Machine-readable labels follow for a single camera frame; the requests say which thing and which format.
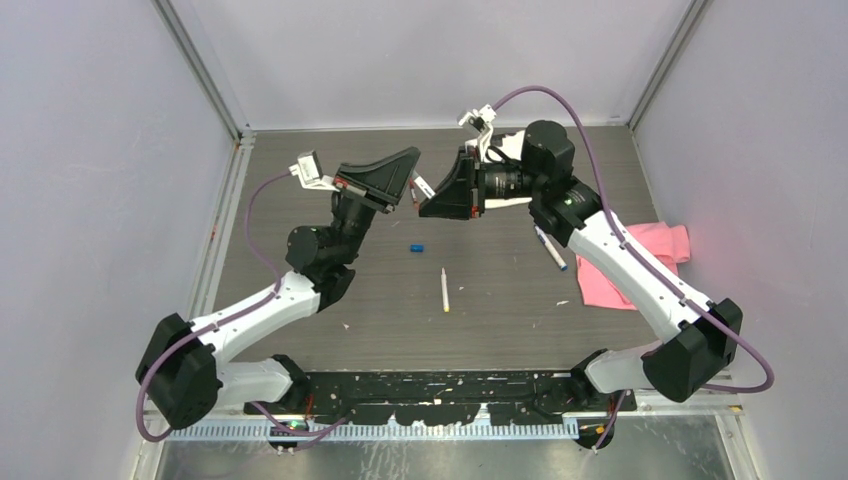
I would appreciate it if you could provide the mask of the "white pen yellow end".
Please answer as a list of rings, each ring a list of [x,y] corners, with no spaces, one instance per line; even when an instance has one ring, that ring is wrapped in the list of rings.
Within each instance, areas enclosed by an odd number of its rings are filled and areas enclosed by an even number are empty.
[[[450,312],[450,300],[449,300],[449,288],[448,288],[448,277],[444,267],[441,268],[440,272],[440,290],[441,290],[441,301],[442,301],[442,309],[444,313]]]

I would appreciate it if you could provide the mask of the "white acrylic marker grey tip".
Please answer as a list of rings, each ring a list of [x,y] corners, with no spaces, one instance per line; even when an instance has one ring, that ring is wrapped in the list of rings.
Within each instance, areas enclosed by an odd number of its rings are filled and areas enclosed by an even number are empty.
[[[422,191],[426,198],[430,199],[435,195],[433,188],[422,176],[420,176],[419,182],[414,184]]]

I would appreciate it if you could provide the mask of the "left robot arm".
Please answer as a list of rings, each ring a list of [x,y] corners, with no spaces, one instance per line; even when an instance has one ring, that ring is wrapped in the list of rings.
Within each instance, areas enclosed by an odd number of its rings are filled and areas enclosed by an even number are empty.
[[[375,215],[396,209],[420,155],[419,149],[408,147],[368,164],[343,163],[329,176],[311,151],[278,174],[279,179],[295,178],[304,190],[329,193],[330,223],[291,231],[285,256],[291,269],[286,273],[262,253],[256,255],[271,270],[270,286],[213,313],[191,320],[173,313],[158,322],[136,370],[136,425],[144,439],[162,441],[216,409],[249,402],[272,403],[284,413],[304,406],[308,382],[288,357],[258,362],[236,358],[282,327],[343,298]],[[147,403],[163,416],[166,433],[154,435],[147,429]]]

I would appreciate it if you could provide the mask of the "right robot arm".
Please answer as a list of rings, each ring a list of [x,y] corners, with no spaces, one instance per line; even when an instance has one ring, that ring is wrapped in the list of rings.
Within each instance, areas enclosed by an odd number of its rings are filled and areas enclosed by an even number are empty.
[[[422,217],[471,220],[490,208],[526,204],[536,226],[598,269],[642,314],[656,342],[600,350],[577,369],[573,400],[596,409],[613,392],[653,389],[683,403],[735,358],[743,320],[681,280],[605,214],[600,196],[573,173],[575,146],[561,124],[532,122],[460,147],[448,176],[419,205]]]

